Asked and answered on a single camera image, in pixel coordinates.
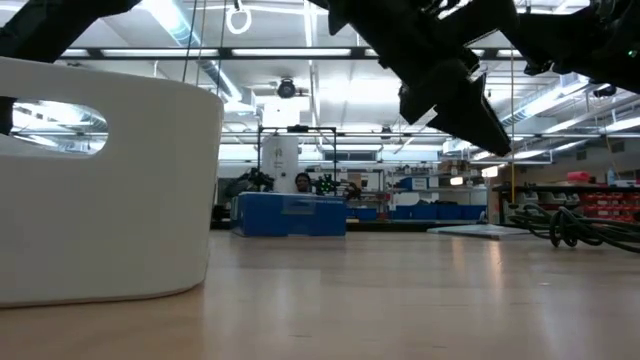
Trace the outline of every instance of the ceiling light fixture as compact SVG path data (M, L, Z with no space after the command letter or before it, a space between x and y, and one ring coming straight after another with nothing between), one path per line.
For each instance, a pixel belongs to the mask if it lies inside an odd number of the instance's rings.
M579 123L579 120L573 119L573 120L568 120L568 121L563 121L557 125L554 125L550 128L548 128L547 130L543 131L543 133L545 134L551 134L554 132L558 132L558 131L562 131L562 130L566 130L570 127L572 127L573 125Z
M453 186L462 185L464 183L464 179L461 177L451 178L451 180L449 180L449 183Z
M183 26L184 16L173 0L142 0L142 5L167 31Z
M49 147L58 146L56 142L51 141L47 138L43 138L42 136L38 136L38 135L31 135L31 136L14 135L13 137L22 141L26 141L26 142L30 142L30 143L34 143L42 146L49 146Z
M85 49L68 49L62 53L62 56L82 56L89 57L89 52Z
M219 52L216 49L104 49L102 53L105 57L118 57L118 56L130 56L130 57L198 57L198 56L218 56Z
M482 169L482 177L483 178L494 178L498 177L498 166L492 166L486 169Z
M516 159L528 159L528 158L532 158L534 156L538 156L541 155L543 153L545 153L547 150L529 150L529 151L522 151L519 152L517 154L515 154L513 157Z
M279 56L349 56L351 55L350 49L233 49L231 53L234 56L266 56L266 57L279 57Z
M573 147L576 147L576 146L578 146L578 145L580 145L580 144L582 144L584 142L585 141L582 140L582 141L576 141L576 142L568 143L568 144L565 144L565 145L562 145L562 146L558 146L557 148L553 149L553 151L569 150L569 149L571 149Z
M483 151L473 155L473 160L482 160L488 158L489 156L493 156L493 154L488 151Z
M640 126L640 117L631 118L627 120L620 120L611 125L608 125L602 129L600 129L601 134L606 134L609 132L615 132L620 130L626 130L632 127Z
M498 57L511 57L512 50L498 50ZM522 57L520 51L513 50L513 57Z

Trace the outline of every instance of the pipe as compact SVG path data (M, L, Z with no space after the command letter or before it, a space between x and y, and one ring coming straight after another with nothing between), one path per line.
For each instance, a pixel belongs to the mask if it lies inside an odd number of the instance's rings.
M503 113L499 117L500 122L505 126L517 124L560 105L571 99L571 95L587 92L595 87L596 85L590 85L578 74L560 75L558 81L522 99L513 114L511 111Z
M191 27L191 23L184 15L183 6L177 3L176 0L144 0L143 4L178 45L194 49L193 51L204 46L200 36ZM218 86L219 83L219 95L223 100L242 100L242 94L238 87L231 82L214 61L196 60L196 64L198 64L202 72L211 78L214 86Z

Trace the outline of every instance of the person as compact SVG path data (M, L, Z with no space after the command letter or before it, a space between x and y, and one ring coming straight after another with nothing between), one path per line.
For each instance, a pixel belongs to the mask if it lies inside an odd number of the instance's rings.
M308 193L311 191L311 177L307 173L296 175L296 188L299 193Z

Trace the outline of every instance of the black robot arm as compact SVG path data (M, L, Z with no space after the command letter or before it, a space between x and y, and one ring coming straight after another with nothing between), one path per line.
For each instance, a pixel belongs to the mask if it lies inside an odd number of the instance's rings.
M500 30L537 75L576 72L640 93L640 0L592 0L570 15L518 14L513 0L309 0L329 10L333 35L350 24L402 80L400 114L497 155L509 138L484 97L478 57L465 45Z
M0 56L53 63L101 17L131 10L141 0L29 0L0 28ZM16 99L0 97L0 134L13 127Z

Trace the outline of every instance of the wooden table surface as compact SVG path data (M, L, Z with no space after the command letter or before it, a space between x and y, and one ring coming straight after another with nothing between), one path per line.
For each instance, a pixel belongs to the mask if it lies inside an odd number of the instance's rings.
M640 356L640 257L610 247L406 233L211 239L207 280L185 294L0 310L0 359Z

